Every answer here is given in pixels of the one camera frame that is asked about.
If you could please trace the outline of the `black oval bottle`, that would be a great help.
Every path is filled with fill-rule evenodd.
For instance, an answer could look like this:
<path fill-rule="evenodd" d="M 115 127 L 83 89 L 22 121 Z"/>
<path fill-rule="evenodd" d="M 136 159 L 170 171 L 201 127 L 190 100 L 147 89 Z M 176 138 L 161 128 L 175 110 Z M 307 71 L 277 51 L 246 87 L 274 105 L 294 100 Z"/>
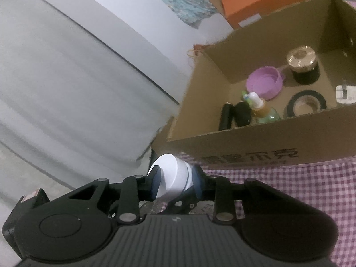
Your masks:
<path fill-rule="evenodd" d="M 252 114 L 250 105 L 246 101 L 240 101 L 234 106 L 234 119 L 238 127 L 250 125 Z"/>

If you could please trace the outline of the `white cylindrical jar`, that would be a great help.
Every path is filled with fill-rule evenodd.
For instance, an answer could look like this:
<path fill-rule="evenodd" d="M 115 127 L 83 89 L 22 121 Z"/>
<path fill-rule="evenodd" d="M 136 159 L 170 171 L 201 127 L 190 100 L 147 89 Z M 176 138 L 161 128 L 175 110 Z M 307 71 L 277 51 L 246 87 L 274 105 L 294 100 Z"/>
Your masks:
<path fill-rule="evenodd" d="M 156 199 L 169 202 L 193 186 L 192 166 L 172 154 L 158 157 L 148 173 L 154 166 L 161 170 L 161 182 Z"/>

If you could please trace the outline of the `gold lid dark jar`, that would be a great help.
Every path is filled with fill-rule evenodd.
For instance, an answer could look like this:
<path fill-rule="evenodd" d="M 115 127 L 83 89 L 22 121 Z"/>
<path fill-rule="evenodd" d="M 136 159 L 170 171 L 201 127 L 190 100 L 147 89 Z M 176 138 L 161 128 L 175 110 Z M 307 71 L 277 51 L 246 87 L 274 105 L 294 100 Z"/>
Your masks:
<path fill-rule="evenodd" d="M 303 45 L 294 48 L 288 52 L 286 60 L 297 83 L 310 85 L 319 79 L 319 63 L 312 47 Z"/>

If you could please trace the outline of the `green tube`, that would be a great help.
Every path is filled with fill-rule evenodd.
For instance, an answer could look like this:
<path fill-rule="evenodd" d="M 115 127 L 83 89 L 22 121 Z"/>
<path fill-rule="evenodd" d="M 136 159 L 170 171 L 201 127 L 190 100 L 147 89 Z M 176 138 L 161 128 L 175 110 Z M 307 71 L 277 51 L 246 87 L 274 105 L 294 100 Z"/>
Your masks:
<path fill-rule="evenodd" d="M 250 97 L 246 91 L 242 91 L 241 98 L 242 98 L 242 100 L 246 101 L 247 103 L 250 103 Z"/>

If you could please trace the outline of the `green glass dropper bottle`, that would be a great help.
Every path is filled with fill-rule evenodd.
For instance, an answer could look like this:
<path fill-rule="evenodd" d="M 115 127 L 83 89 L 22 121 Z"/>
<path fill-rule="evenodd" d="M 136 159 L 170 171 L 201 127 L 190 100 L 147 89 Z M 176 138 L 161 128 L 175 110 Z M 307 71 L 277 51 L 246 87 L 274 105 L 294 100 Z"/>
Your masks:
<path fill-rule="evenodd" d="M 245 94 L 244 99 L 250 105 L 256 123 L 268 123 L 281 119 L 277 111 L 270 107 L 263 98 L 260 98 L 256 92 Z"/>

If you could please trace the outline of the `white small device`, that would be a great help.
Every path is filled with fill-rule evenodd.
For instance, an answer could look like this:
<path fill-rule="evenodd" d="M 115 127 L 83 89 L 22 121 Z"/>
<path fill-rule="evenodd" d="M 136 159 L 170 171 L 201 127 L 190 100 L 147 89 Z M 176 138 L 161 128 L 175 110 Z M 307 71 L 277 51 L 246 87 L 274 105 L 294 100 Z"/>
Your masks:
<path fill-rule="evenodd" d="M 346 80 L 343 80 L 341 85 L 336 87 L 336 101 L 338 104 L 355 104 L 356 85 L 348 84 Z"/>

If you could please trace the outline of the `purple checkered tablecloth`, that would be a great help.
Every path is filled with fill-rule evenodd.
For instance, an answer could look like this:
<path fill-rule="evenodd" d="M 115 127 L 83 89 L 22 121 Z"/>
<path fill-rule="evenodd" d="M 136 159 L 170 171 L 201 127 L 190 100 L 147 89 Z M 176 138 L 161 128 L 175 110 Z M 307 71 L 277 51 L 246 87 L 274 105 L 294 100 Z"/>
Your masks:
<path fill-rule="evenodd" d="M 355 157 L 291 166 L 223 167 L 200 163 L 209 175 L 233 183 L 254 178 L 325 213 L 338 226 L 331 255 L 337 266 L 355 266 Z"/>

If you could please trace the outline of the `open brown cardboard box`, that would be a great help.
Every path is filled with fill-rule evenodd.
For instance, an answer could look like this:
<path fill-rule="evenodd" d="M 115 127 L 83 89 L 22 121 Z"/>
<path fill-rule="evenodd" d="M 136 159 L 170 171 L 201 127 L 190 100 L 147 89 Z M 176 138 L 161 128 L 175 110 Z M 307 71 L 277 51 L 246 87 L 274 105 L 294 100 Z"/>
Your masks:
<path fill-rule="evenodd" d="M 306 0 L 207 47 L 159 155 L 212 168 L 355 155 L 355 8 Z"/>

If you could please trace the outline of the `black cylindrical tube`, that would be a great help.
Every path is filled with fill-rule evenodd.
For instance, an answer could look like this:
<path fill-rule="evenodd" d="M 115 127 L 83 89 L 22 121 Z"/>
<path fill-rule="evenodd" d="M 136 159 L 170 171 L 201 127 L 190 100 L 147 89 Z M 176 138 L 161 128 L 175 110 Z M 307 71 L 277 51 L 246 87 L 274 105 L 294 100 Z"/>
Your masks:
<path fill-rule="evenodd" d="M 218 130 L 224 131 L 231 129 L 232 120 L 234 119 L 235 109 L 231 103 L 225 103 L 221 110 L 220 123 Z"/>

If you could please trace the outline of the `black tape roll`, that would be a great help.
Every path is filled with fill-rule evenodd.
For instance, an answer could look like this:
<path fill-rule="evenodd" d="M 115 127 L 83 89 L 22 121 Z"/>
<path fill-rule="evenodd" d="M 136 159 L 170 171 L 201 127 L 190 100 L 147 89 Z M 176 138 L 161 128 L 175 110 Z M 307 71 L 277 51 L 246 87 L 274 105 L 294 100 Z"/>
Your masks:
<path fill-rule="evenodd" d="M 286 117 L 298 117 L 326 110 L 324 97 L 315 90 L 303 90 L 295 94 L 288 102 Z"/>

